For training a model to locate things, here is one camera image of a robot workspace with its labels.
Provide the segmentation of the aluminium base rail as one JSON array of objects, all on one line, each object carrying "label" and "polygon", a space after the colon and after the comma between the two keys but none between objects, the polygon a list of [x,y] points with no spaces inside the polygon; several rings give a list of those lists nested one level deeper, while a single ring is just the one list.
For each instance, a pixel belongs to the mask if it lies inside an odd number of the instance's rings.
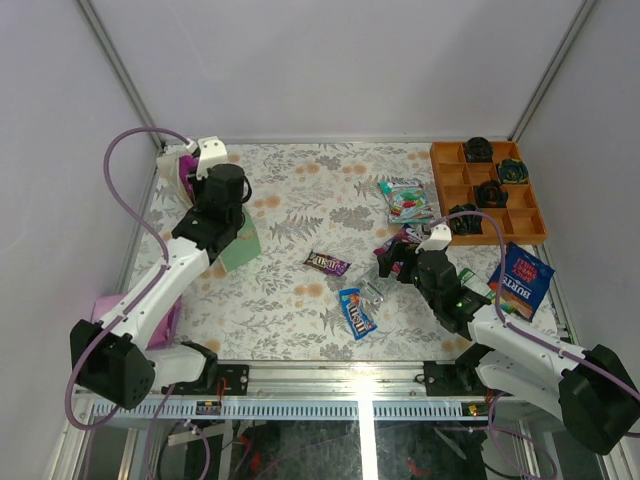
[{"label": "aluminium base rail", "polygon": [[169,387],[174,388],[175,395],[215,395],[222,388],[226,395],[245,396],[265,382],[327,393],[356,391],[360,383],[371,381],[375,390],[407,382],[421,385],[431,397],[480,396],[493,389],[533,398],[546,393],[558,395],[565,369],[560,359],[549,354],[519,363],[498,351],[480,359],[460,357],[453,363],[426,361],[420,365],[283,361],[220,364],[216,357],[205,358],[196,352],[184,356],[157,351],[151,359],[142,357],[122,365],[102,362],[94,370],[84,366],[69,380],[65,395],[71,397],[74,388],[80,387],[130,410],[149,393],[165,392]]}]

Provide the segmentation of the dark rosette centre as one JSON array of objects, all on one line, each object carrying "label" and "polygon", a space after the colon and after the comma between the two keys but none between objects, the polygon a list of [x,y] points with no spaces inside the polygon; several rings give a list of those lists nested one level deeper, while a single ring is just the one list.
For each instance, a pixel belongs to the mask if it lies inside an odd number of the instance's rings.
[{"label": "dark rosette centre", "polygon": [[474,197],[479,208],[505,208],[509,193],[497,180],[489,180],[474,187]]}]

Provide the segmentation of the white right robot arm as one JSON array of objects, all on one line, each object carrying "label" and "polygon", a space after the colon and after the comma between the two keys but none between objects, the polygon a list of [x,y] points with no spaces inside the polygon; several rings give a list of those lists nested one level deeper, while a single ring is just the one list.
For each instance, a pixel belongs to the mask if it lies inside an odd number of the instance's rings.
[{"label": "white right robot arm", "polygon": [[400,263],[397,281],[415,287],[446,330],[471,341],[467,363],[455,372],[463,392],[487,387],[525,400],[600,455],[633,434],[639,391],[614,351],[584,349],[501,318],[489,298],[461,283],[443,250],[394,241],[377,262],[382,278]]}]

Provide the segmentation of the pink Frozen tissue pack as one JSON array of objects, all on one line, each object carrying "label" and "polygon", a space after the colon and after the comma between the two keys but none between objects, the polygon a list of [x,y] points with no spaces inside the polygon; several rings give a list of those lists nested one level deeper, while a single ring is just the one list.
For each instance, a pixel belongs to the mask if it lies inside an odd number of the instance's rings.
[{"label": "pink Frozen tissue pack", "polygon": [[[94,302],[94,307],[90,322],[99,320],[105,313],[110,311],[117,304],[121,303],[125,295],[112,295],[98,298]],[[182,297],[179,297],[172,307],[166,312],[164,317],[158,322],[154,333],[147,343],[148,350],[158,350],[168,348],[173,342],[176,328],[182,308]]]}]

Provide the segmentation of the dark rosette top left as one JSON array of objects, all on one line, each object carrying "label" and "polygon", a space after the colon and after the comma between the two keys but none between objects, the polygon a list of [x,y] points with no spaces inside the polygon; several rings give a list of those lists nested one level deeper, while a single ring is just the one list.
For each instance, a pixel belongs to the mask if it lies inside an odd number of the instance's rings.
[{"label": "dark rosette top left", "polygon": [[472,137],[463,143],[463,153],[468,163],[491,163],[493,145],[484,137]]}]

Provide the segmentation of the cream and green paper bag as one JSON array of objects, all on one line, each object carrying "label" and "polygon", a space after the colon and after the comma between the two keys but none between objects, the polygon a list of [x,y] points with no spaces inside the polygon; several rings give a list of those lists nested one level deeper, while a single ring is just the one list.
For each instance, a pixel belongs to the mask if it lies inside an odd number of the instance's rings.
[{"label": "cream and green paper bag", "polygon": [[[187,198],[178,177],[178,159],[183,155],[187,154],[163,155],[157,160],[157,166],[160,176],[169,183],[172,192],[176,194],[178,201],[187,212],[192,207],[193,202],[190,202]],[[249,199],[251,195],[252,190],[249,184]],[[215,260],[220,264],[223,271],[227,273],[247,264],[261,254],[259,236],[251,216],[245,208],[245,204],[243,205],[243,213],[245,215],[243,227],[238,232],[237,238]]]}]

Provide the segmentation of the dark rosette right green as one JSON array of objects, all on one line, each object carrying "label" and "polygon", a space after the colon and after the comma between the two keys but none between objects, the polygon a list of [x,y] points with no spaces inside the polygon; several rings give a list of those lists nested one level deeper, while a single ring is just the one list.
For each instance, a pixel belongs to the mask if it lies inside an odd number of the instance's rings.
[{"label": "dark rosette right green", "polygon": [[507,158],[497,165],[497,173],[503,185],[525,185],[529,183],[529,172],[520,159]]}]

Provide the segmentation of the blue Burts crisps bag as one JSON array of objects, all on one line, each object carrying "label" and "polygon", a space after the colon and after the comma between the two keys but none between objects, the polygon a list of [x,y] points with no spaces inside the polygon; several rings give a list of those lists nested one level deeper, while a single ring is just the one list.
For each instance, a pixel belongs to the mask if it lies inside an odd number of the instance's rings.
[{"label": "blue Burts crisps bag", "polygon": [[555,274],[555,270],[509,242],[504,261],[496,267],[488,285],[497,293],[501,266],[505,267],[500,305],[504,312],[531,323],[542,303]]}]

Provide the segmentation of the teal Fox's mint candy bag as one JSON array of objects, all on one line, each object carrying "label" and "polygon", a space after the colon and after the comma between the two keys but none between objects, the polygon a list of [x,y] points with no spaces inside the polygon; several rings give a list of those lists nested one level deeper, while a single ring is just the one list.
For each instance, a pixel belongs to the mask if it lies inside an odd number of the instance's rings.
[{"label": "teal Fox's mint candy bag", "polygon": [[379,182],[388,206],[389,224],[426,224],[434,219],[424,184],[419,180]]}]

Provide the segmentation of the blue M&M's packet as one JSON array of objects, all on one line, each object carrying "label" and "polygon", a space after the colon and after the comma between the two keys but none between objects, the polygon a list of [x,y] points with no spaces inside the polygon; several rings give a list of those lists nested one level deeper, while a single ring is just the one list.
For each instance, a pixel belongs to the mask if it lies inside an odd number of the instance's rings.
[{"label": "blue M&M's packet", "polygon": [[343,314],[355,340],[361,340],[377,329],[377,324],[364,310],[359,288],[340,290],[338,296]]}]

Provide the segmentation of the dark rosette bottom left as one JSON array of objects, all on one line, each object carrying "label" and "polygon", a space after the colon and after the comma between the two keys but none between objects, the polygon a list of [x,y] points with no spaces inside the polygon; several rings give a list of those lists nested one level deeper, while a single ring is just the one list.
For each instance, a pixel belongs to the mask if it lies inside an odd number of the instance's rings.
[{"label": "dark rosette bottom left", "polygon": [[[449,210],[448,215],[451,216],[464,211],[478,211],[478,207],[473,203],[455,205]],[[468,236],[481,235],[483,233],[482,218],[478,215],[459,216],[448,220],[447,223],[455,235]]]}]

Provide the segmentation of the green Fox's spring tea bag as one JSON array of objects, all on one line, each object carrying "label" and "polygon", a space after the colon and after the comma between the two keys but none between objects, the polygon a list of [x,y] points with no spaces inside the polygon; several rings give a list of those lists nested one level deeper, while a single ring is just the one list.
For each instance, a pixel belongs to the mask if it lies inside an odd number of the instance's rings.
[{"label": "green Fox's spring tea bag", "polygon": [[463,268],[458,274],[458,278],[463,287],[467,287],[475,293],[482,295],[483,297],[489,299],[492,303],[495,302],[496,292],[473,270],[469,268]]}]

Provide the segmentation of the magenta Lot 100 candy bag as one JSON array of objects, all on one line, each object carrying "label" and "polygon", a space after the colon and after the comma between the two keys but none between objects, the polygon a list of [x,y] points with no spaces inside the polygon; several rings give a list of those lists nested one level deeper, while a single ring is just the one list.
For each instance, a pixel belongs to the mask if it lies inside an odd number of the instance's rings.
[{"label": "magenta Lot 100 candy bag", "polygon": [[194,201],[194,190],[191,182],[198,166],[198,160],[191,155],[183,155],[178,159],[178,177],[190,202]]}]

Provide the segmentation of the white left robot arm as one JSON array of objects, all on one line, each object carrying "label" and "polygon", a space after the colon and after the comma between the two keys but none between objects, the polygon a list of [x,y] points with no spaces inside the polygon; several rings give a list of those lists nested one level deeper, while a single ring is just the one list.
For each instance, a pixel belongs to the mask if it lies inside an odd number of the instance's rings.
[{"label": "white left robot arm", "polygon": [[244,170],[218,164],[194,186],[195,203],[143,279],[98,320],[70,333],[72,385],[118,407],[137,407],[152,390],[208,394],[219,381],[217,356],[191,341],[153,350],[149,342],[186,288],[237,238],[252,190]]}]

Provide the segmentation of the silver foil snack packet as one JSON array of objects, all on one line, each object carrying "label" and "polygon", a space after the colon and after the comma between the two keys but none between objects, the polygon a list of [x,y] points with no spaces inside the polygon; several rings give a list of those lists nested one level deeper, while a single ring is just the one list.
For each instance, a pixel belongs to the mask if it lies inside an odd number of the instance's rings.
[{"label": "silver foil snack packet", "polygon": [[394,271],[387,277],[381,277],[377,266],[372,266],[356,280],[361,297],[373,305],[383,303],[398,285],[397,274]]}]

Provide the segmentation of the brown M&M's packet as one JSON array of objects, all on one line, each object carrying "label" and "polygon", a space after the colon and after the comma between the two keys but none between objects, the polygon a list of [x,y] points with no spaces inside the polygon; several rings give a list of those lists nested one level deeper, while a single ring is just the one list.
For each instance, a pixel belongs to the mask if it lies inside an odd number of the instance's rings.
[{"label": "brown M&M's packet", "polygon": [[324,274],[341,277],[351,264],[328,254],[311,251],[303,262],[304,265],[312,267]]}]

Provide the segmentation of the purple Fox's berries candy bag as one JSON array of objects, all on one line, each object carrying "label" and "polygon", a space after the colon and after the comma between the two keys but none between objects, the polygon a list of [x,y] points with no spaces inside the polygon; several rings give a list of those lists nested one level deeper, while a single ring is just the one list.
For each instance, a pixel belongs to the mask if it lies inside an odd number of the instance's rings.
[{"label": "purple Fox's berries candy bag", "polygon": [[419,244],[425,237],[421,225],[404,224],[398,232],[389,238],[382,246],[373,250],[375,256],[385,253],[396,240],[403,243]]}]

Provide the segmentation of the wooden compartment tray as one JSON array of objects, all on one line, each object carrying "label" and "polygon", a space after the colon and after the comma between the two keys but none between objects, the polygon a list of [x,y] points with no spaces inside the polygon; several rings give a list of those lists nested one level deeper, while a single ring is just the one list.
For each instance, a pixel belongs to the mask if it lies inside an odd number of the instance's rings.
[{"label": "wooden compartment tray", "polygon": [[505,242],[543,243],[548,233],[519,146],[496,141],[491,148],[491,160],[471,162],[463,142],[432,144],[440,213],[472,207],[496,221]]}]

